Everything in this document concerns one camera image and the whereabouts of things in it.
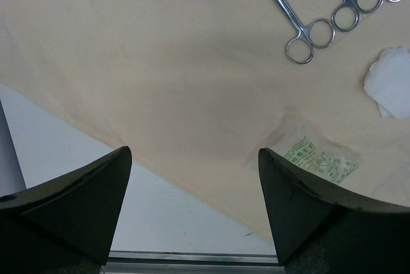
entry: plastic package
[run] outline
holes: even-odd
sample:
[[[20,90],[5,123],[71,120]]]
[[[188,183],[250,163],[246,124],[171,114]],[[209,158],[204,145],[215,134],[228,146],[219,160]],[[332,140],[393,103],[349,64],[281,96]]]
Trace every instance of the plastic package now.
[[[265,145],[293,164],[335,184],[341,183],[361,163],[358,153],[329,142],[295,115],[285,117]]]

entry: beige cloth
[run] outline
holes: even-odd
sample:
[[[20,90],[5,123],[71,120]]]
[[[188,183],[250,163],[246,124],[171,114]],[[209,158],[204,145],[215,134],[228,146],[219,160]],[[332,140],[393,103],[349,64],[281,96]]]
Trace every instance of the beige cloth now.
[[[306,24],[340,1],[289,0]],[[246,162],[285,107],[362,153],[343,183],[362,193],[391,168],[378,154],[410,133],[409,121],[382,119],[363,90],[385,47],[410,47],[410,0],[363,16],[304,66],[286,59],[295,32],[271,0],[1,0],[1,8],[14,45],[1,51],[2,82],[114,147],[129,145],[138,162],[266,237],[258,171]]]

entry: white surface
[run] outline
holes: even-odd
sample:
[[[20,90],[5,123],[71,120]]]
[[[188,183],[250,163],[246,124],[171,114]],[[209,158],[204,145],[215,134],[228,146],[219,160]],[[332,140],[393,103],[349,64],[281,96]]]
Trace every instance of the white surface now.
[[[26,189],[0,102],[0,197]]]
[[[0,98],[28,188],[111,151],[2,84]],[[111,249],[275,254],[273,243],[136,163]]]

